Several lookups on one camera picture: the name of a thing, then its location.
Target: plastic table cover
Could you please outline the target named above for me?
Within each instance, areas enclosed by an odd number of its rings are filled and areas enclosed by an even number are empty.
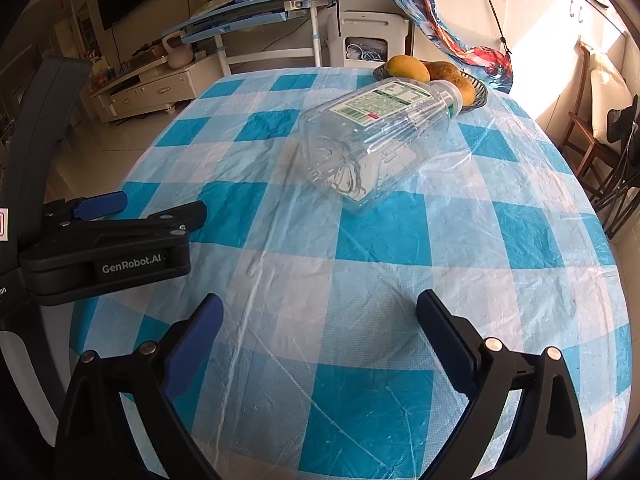
[[[451,123],[443,153],[352,216],[295,171],[290,133],[300,110],[371,82],[370,70],[271,70],[225,77],[192,102],[122,185],[120,217],[204,200],[193,270],[77,302],[72,365],[89,348],[112,356],[157,340],[214,292],[223,327],[174,407],[223,478],[416,478],[466,406],[415,318],[433,288],[484,337],[562,349],[595,475],[622,437],[631,343],[585,193],[537,124],[490,91]],[[479,472],[497,460],[517,400]]]

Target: blue and white tablecloth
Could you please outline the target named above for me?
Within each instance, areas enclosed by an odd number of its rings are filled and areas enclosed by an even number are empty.
[[[631,344],[584,192],[537,124],[490,92],[451,124],[446,153],[352,216],[298,176],[289,134],[300,110],[371,82],[370,71],[342,68],[233,75],[185,109],[123,184],[123,216],[206,202],[193,270],[78,302],[72,351],[131,352],[214,292],[224,325],[174,406],[223,478],[416,478],[466,406],[415,319],[418,294],[433,288],[482,336],[562,349],[594,475],[622,436]],[[517,397],[481,470],[499,455]]]

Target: clear plastic bottle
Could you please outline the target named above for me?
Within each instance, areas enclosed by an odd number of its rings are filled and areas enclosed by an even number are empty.
[[[364,212],[440,150],[462,108],[450,82],[390,78],[304,112],[302,170]]]

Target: desk leg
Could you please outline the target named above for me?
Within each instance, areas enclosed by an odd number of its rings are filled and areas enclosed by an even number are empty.
[[[314,60],[316,66],[322,66],[322,57],[320,53],[320,31],[318,29],[318,8],[316,3],[311,3],[311,40],[314,46]]]
[[[222,44],[222,36],[220,34],[216,34],[213,38],[216,40],[216,47],[218,48],[217,49],[218,59],[220,60],[222,73],[224,75],[231,75],[231,69],[229,68],[229,63],[226,62],[226,52],[225,52],[225,46]]]

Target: chair cushion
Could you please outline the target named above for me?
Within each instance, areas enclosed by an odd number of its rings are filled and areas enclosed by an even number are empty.
[[[607,113],[631,106],[633,98],[625,80],[604,54],[591,54],[591,94],[593,99],[593,137],[620,153],[620,142],[607,140]]]

